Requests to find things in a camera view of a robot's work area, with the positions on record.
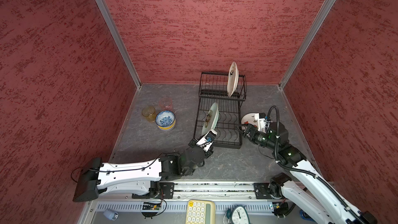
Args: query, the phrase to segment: black wire dish rack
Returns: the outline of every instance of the black wire dish rack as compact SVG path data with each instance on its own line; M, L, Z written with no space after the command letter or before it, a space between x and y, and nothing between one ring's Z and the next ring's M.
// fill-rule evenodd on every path
M240 107L246 100L246 78L239 75L238 86L231 97L228 96L226 86L228 73L202 72L199 85L199 105L196 115L193 137L199 139L206 120L207 112L214 102L218 103L217 132L213 146L240 149L242 135L235 129L240 124Z

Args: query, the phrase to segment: yellow bowl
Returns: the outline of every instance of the yellow bowl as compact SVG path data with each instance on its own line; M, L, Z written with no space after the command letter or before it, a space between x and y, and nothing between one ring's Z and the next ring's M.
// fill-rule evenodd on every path
M172 127L174 127L174 125L176 124L176 120L174 120L174 122L170 125L170 126L168 126L168 127L160 127L160 126L158 126L160 129L162 129L162 130L169 130L170 128L172 128Z

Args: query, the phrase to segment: clock face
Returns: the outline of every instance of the clock face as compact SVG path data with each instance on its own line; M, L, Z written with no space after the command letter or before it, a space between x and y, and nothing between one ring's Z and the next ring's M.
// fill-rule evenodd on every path
M250 224L249 217L246 214L246 210L239 206L232 212L231 220L233 224Z

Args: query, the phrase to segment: textured red wallpaper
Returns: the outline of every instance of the textured red wallpaper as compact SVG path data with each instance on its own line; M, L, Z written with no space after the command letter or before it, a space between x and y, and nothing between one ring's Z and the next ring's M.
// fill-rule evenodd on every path
M398 223L398 0L337 0L285 87L328 180Z
M106 0L142 82L199 82L236 61L277 84L324 0Z
M70 173L109 158L134 83L94 0L0 12L0 223L73 224Z

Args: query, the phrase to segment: blue and white bowl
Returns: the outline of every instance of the blue and white bowl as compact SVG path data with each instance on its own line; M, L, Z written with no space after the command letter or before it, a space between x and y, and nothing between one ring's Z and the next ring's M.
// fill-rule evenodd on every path
M172 111L162 111L156 115L155 122L159 127L168 127L174 123L176 117Z

